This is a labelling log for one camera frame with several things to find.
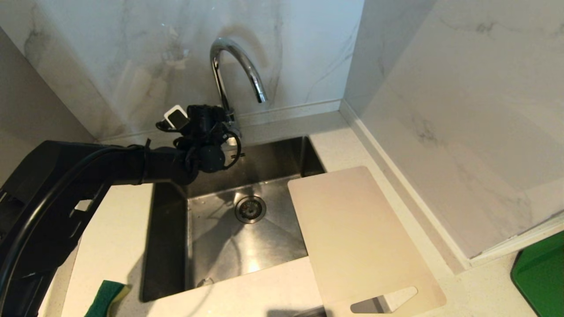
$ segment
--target sink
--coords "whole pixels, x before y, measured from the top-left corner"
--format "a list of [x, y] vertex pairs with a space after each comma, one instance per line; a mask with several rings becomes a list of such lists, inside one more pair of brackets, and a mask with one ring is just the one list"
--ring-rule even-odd
[[307, 256], [288, 181], [321, 173], [310, 140], [301, 137], [244, 147], [232, 168], [200, 173], [187, 187], [156, 184], [141, 300]]

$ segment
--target faucet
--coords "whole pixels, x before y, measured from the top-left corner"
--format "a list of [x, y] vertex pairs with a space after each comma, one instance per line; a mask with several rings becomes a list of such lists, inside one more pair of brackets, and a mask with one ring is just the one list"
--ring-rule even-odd
[[261, 77], [245, 51], [237, 43], [228, 38], [217, 38], [210, 48], [211, 68], [213, 69], [215, 83], [219, 91], [219, 97], [221, 98], [221, 105], [223, 106], [223, 109], [225, 109], [225, 113], [229, 119], [229, 125], [232, 126], [235, 123], [235, 115], [233, 109], [229, 106], [229, 101], [227, 101], [223, 79], [221, 78], [221, 73], [219, 72], [219, 55], [222, 51], [228, 51], [231, 53], [231, 55], [237, 59], [239, 64], [243, 66], [243, 70], [245, 71], [247, 77], [249, 77], [250, 83], [253, 86], [257, 101], [259, 103], [263, 103], [267, 101], [268, 98], [266, 96], [265, 88], [262, 86]]

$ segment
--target marble backsplash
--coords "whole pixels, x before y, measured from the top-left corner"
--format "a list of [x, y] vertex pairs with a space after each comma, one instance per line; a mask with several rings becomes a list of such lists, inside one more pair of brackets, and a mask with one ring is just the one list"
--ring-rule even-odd
[[239, 115], [341, 99], [363, 0], [0, 2], [2, 27], [90, 133], [144, 133], [175, 104], [219, 104], [209, 62], [217, 37], [254, 61], [269, 101], [223, 54]]
[[365, 4], [345, 100], [468, 257], [564, 210], [563, 12]]

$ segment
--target cutting board handle hole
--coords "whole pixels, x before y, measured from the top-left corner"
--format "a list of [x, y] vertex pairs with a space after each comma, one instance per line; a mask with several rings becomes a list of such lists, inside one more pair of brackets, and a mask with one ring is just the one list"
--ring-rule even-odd
[[417, 295], [415, 286], [383, 294], [351, 305], [354, 314], [391, 314]]

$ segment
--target white cutting board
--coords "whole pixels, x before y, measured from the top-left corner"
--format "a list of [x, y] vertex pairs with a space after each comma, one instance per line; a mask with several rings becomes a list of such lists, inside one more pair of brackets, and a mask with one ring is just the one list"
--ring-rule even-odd
[[443, 306], [433, 274], [366, 167], [288, 183], [319, 292], [329, 316], [408, 287], [417, 294], [391, 314], [408, 317]]

